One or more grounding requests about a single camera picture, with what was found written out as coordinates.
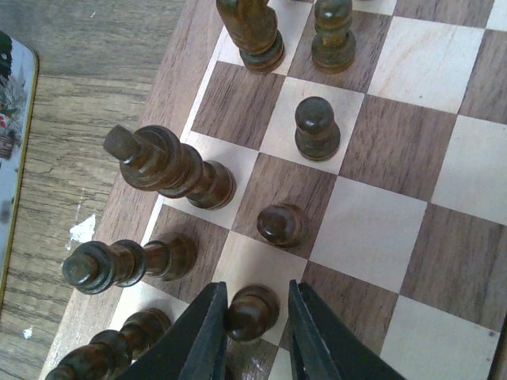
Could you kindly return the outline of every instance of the wooden surface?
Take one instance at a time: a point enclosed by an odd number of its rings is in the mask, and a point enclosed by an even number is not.
[[[0,29],[40,58],[0,315],[2,380],[40,373],[71,296],[61,276],[69,229],[100,219],[116,175],[102,139],[115,124],[138,124],[183,5],[0,0]]]

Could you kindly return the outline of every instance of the chessboard border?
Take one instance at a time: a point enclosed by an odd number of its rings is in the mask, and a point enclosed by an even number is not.
[[[223,28],[218,12],[206,0],[188,0],[170,38],[147,99],[139,126],[158,124],[181,136]],[[158,194],[140,192],[125,183],[118,173],[102,214],[95,240],[108,244],[130,238],[141,241]],[[55,339],[40,372],[39,380],[68,352],[88,344],[92,336],[111,323],[122,288],[89,296],[72,292]],[[507,378],[505,324],[489,378]]]

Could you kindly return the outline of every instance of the light square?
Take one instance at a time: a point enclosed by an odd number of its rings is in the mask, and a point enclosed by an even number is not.
[[[289,351],[278,348],[268,380],[292,380],[291,354]]]
[[[338,177],[310,260],[398,293],[426,202]]]
[[[189,133],[185,143],[196,148],[204,160],[213,160],[224,164],[234,174],[236,193],[232,201],[219,210],[203,210],[194,207],[186,198],[165,198],[164,204],[214,223],[217,226],[230,229],[245,193],[250,174],[254,169],[257,151],[194,131]]]
[[[353,0],[353,9],[361,12],[392,15],[398,0]]]
[[[486,27],[507,32],[507,0],[494,0]]]
[[[400,296],[380,357],[410,380],[486,379],[499,334]]]
[[[507,225],[507,125],[458,116],[432,203]]]
[[[163,311],[174,323],[186,310],[188,303],[164,293],[144,282],[139,282],[133,287],[125,287],[121,292],[120,301],[112,316],[110,329],[120,330],[128,317],[138,311],[156,307]]]
[[[483,33],[394,17],[368,93],[457,113]]]
[[[299,39],[303,34],[304,25],[310,14],[311,4],[307,2],[295,2],[292,0],[271,0],[268,4],[273,8],[278,18],[278,30],[282,35],[285,45],[284,61],[273,71],[275,74],[287,75],[294,58],[295,50],[298,47]],[[223,41],[219,61],[245,66],[239,50],[227,34]]]
[[[303,157],[295,145],[295,109],[307,97],[322,97],[334,110],[334,119],[340,128],[338,152],[327,161],[310,161]],[[364,95],[329,85],[285,78],[276,107],[261,144],[261,152],[285,160],[338,174],[352,136]]]
[[[280,300],[280,316],[263,338],[278,345],[288,319],[288,283],[301,280],[306,263],[299,256],[231,231],[213,281],[227,283],[229,302],[247,285],[260,284],[273,290]]]

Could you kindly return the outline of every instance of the chess pawn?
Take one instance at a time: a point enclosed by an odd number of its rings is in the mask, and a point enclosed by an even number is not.
[[[352,25],[352,0],[317,0],[311,57],[318,70],[336,74],[347,70],[356,54]]]
[[[112,285],[130,287],[145,273],[163,281],[179,279],[193,268],[196,255],[196,246],[184,234],[167,234],[144,247],[132,240],[112,245],[89,241],[63,262],[63,276],[82,293],[95,295]]]
[[[273,204],[257,217],[257,230],[270,243],[291,248],[308,239],[310,223],[306,213],[296,205]]]
[[[236,182],[225,166],[203,161],[164,127],[150,125],[132,133],[117,125],[104,148],[120,161],[125,181],[139,190],[171,199],[186,196],[193,206],[208,210],[224,207],[234,196]]]
[[[119,332],[102,331],[86,346],[67,354],[46,380],[115,378],[152,347],[170,325],[169,318],[158,309],[139,311],[125,321]]]
[[[280,303],[267,287],[250,285],[232,298],[225,315],[225,329],[232,340],[251,342],[260,338],[278,320]]]
[[[216,7],[248,70],[275,70],[284,59],[284,41],[267,0],[216,0]]]
[[[334,121],[334,111],[321,97],[308,97],[295,110],[295,144],[309,160],[331,158],[340,145],[340,128]]]

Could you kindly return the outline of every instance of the dark wooden square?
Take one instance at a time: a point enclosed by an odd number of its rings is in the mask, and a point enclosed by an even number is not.
[[[398,295],[360,279],[308,261],[302,283],[308,283],[343,324],[377,355],[382,350]],[[290,347],[285,326],[280,346]]]
[[[494,0],[398,0],[395,16],[485,28]]]
[[[315,17],[312,8],[288,75],[309,82],[366,93],[379,60],[387,30],[391,25],[391,18],[383,14],[354,11],[351,28],[357,40],[354,63],[343,73],[324,74],[315,69],[311,59],[311,41],[315,36]]]
[[[226,364],[233,379],[268,380],[277,352],[277,346],[263,339],[249,344],[228,339]]]
[[[507,227],[430,204],[400,294],[500,331],[506,268]]]
[[[217,62],[192,130],[258,150],[284,77]]]
[[[484,32],[459,114],[507,124],[507,32]]]
[[[197,246],[197,261],[193,270],[182,279],[161,281],[145,277],[144,282],[190,303],[212,281],[229,230],[186,214],[169,206],[162,206],[151,240],[168,232],[186,234]]]
[[[456,115],[367,95],[340,175],[430,201]]]
[[[257,231],[257,217],[270,204],[290,203],[303,209],[311,221],[311,232],[300,247],[285,249],[307,259],[315,243],[336,176],[305,165],[259,154],[232,230],[267,243]]]

